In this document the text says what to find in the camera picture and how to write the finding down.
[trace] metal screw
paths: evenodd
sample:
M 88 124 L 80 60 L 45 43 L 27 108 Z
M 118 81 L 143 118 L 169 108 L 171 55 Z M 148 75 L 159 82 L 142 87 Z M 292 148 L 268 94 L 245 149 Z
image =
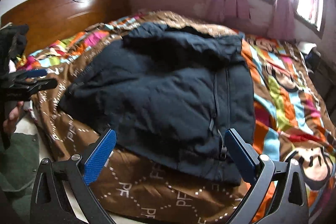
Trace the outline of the metal screw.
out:
M 47 164 L 47 163 L 48 163 L 48 161 L 49 161 L 49 159 L 48 159 L 48 158 L 44 158 L 44 159 L 42 159 L 42 160 L 41 160 L 41 163 L 42 163 L 42 164 Z
M 71 159 L 72 160 L 79 160 L 80 159 L 80 155 L 79 154 L 74 154 L 72 157 L 71 157 Z
M 296 159 L 291 159 L 291 164 L 299 165 L 299 162 Z
M 260 159 L 263 160 L 263 161 L 269 161 L 269 156 L 267 156 L 265 154 L 261 154 Z

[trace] black puffer jacket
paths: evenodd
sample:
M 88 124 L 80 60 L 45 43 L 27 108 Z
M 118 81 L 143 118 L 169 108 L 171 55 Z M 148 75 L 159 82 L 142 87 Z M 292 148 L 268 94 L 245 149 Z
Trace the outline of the black puffer jacket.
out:
M 240 184 L 223 136 L 252 143 L 253 85 L 241 38 L 145 23 L 107 46 L 59 106 L 97 132 L 153 161 L 214 181 Z

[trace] wooden headboard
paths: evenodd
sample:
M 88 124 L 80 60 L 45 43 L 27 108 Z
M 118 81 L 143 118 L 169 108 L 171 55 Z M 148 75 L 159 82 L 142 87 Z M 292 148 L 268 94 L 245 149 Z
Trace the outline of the wooden headboard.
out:
M 130 14 L 127 0 L 27 0 L 1 17 L 1 24 L 28 24 L 26 54 L 98 22 Z

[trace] patterned comforter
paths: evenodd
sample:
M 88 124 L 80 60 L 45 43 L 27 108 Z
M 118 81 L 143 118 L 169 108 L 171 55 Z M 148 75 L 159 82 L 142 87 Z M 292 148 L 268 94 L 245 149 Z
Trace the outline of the patterned comforter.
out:
M 31 59 L 33 62 L 29 65 L 23 60 L 21 65 L 27 69 L 48 67 L 46 77 L 58 80 L 56 89 L 39 92 L 33 97 L 38 123 L 48 136 L 57 160 L 66 160 L 83 151 L 98 138 L 88 126 L 58 110 L 64 91 L 106 45 L 147 21 L 175 28 L 192 26 L 213 36 L 238 32 L 189 20 L 172 12 L 152 12 L 96 24 L 32 54 L 34 60 Z M 299 161 L 305 176 L 310 216 L 313 216 L 328 202 L 335 186 L 335 127 L 308 77 L 298 49 L 286 42 L 244 36 L 242 55 L 254 83 L 253 147 L 272 160 L 296 158 Z M 106 210 L 120 215 L 205 224 L 224 223 L 250 185 L 243 181 L 239 187 L 212 183 L 171 170 L 117 146 L 98 180 L 90 187 Z M 263 216 L 275 187 L 272 183 L 255 221 Z

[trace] zipper pull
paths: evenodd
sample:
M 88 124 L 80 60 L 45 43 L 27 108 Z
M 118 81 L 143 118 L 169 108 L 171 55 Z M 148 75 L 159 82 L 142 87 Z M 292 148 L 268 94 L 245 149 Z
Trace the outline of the zipper pull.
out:
M 223 136 L 221 134 L 221 132 L 219 131 L 219 129 L 217 129 L 217 133 L 219 135 L 219 138 L 222 141 L 222 149 L 220 150 L 220 155 L 219 158 L 225 160 L 226 159 L 226 152 L 227 152 L 227 148 L 224 145 L 224 140 L 223 140 Z
M 75 92 L 76 88 L 79 88 L 80 86 L 84 85 L 83 82 L 79 82 L 77 83 L 73 83 L 70 87 L 68 87 L 68 89 L 66 90 L 66 94 L 70 94 L 73 95 L 73 93 Z
M 209 125 L 210 132 L 212 132 L 214 124 L 215 124 L 215 121 L 213 118 L 211 118 L 210 125 Z

